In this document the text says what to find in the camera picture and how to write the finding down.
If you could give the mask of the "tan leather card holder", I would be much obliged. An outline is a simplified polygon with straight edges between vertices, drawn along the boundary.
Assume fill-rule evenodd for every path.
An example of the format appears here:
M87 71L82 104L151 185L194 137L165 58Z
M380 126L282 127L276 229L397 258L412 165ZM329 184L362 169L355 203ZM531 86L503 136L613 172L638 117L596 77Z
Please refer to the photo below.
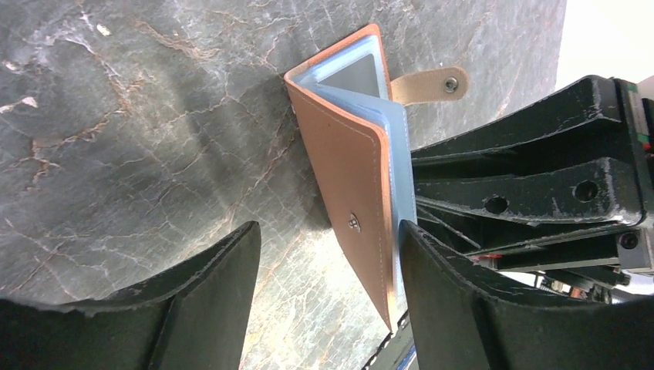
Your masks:
M284 77L302 140L342 252L390 331L397 329L403 220L416 220L410 105L462 99L459 66L389 77L370 24Z

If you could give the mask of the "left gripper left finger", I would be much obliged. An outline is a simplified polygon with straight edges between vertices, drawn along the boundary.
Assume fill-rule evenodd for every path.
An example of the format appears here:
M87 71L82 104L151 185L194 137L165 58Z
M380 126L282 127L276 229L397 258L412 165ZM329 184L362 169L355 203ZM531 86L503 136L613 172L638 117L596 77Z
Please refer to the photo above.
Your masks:
M261 255L248 221L99 300L1 299L3 369L236 369Z

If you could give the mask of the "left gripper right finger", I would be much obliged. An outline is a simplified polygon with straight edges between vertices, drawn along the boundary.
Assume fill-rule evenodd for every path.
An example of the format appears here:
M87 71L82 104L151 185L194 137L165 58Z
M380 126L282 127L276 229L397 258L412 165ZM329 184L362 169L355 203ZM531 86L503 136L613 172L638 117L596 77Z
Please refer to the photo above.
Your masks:
M542 291L404 220L400 263L421 369L651 369L653 299Z

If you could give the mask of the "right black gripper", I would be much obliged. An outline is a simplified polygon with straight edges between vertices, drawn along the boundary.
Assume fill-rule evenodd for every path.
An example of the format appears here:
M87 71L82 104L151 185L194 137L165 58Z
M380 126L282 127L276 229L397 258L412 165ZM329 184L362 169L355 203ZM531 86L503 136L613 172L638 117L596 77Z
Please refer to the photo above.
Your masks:
M653 101L633 82L583 77L412 165L420 226L496 271L590 301L653 273Z

